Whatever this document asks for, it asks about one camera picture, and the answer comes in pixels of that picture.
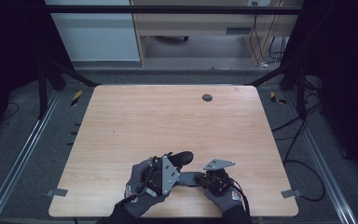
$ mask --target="wooden tabletop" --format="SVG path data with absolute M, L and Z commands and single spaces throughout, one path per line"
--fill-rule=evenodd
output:
M 211 94 L 211 102 L 202 95 Z M 247 196 L 255 217 L 294 216 L 296 200 L 256 88 L 251 86 L 99 86 L 89 102 L 49 213 L 53 217 L 107 217 L 123 199 L 133 164 L 149 157 L 192 151 L 182 172 L 212 159 Z M 174 187 L 144 217 L 221 217 L 202 188 Z

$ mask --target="floor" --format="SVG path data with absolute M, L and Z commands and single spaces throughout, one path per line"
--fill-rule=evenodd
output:
M 276 41 L 273 51 L 279 50 Z M 254 66 L 240 37 L 191 36 L 187 42 L 181 38 L 153 37 L 143 67 L 118 67 L 115 70 L 81 71 L 86 77 L 103 84 L 234 84 L 250 83 L 275 67 L 275 61 L 268 66 Z M 295 102 L 295 91 L 281 91 L 276 77 L 258 87 L 260 99 L 272 128 L 296 117 L 291 102 Z M 12 189 L 0 205 L 2 223 L 69 223 L 71 218 L 54 218 L 48 214 L 51 198 L 45 195 L 47 189 L 57 187 L 62 170 L 70 154 L 78 130 L 78 123 L 86 111 L 93 88 L 65 76 L 64 91 L 48 90 L 50 99 L 57 105 L 44 126 L 42 134 L 26 155 L 23 166 L 14 178 Z M 76 91 L 82 96 L 76 106 L 70 106 Z M 271 101 L 271 92 L 279 102 Z M 307 92 L 307 107 L 319 103 L 314 92 Z M 14 90 L 0 123 L 0 188 L 6 184 L 13 164 L 19 164 L 18 157 L 24 151 L 27 139 L 37 124 L 37 83 L 30 83 Z M 323 115 L 323 109 L 315 107 L 308 115 L 306 130 L 297 138 L 290 153 L 290 159 L 305 162 L 324 181 L 327 193 L 319 202 L 296 198 L 299 214 L 295 217 L 253 217 L 254 223 L 358 223 L 358 164 L 342 157 L 340 144 Z M 281 156 L 287 153 L 293 136 L 299 129 L 299 122 L 274 132 Z M 321 167 L 316 152 L 327 164 L 330 174 Z M 300 189 L 308 198 L 318 198 L 323 192 L 321 182 L 311 170 L 298 163 L 286 165 L 286 172 L 293 189 Z M 344 201 L 337 201 L 337 196 Z M 345 222 L 339 213 L 339 206 L 349 207 L 354 222 Z M 80 223 L 92 223 L 95 217 L 82 217 Z

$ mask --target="black sleeve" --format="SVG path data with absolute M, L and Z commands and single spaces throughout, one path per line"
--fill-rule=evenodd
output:
M 133 224 L 136 220 L 137 218 L 133 217 L 125 206 L 121 206 L 113 211 L 110 217 L 103 217 L 99 219 L 96 224 Z
M 228 209 L 222 215 L 226 224 L 253 224 L 251 217 L 245 212 L 242 205 L 238 205 Z

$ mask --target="wall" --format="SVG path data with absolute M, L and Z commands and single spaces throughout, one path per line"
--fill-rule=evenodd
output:
M 47 5 L 123 5 L 128 0 L 45 0 Z M 140 61 L 131 14 L 52 14 L 75 66 Z

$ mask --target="gloved hand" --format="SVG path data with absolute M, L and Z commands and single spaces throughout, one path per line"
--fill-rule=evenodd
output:
M 152 160 L 142 161 L 139 164 L 132 166 L 131 178 L 126 185 L 126 191 L 124 192 L 124 197 L 130 197 L 134 192 L 140 193 L 140 187 L 142 183 L 142 172 L 147 169 L 147 167 L 152 164 Z M 167 198 L 167 195 L 161 195 L 159 197 L 152 197 L 150 194 L 145 193 L 138 196 L 135 200 L 130 201 L 125 204 L 127 211 L 134 217 L 140 217 L 143 215 L 149 208 L 157 203 L 162 203 Z
M 241 194 L 232 187 L 220 196 L 213 195 L 208 189 L 204 189 L 204 194 L 219 208 L 222 214 L 234 206 L 242 205 Z

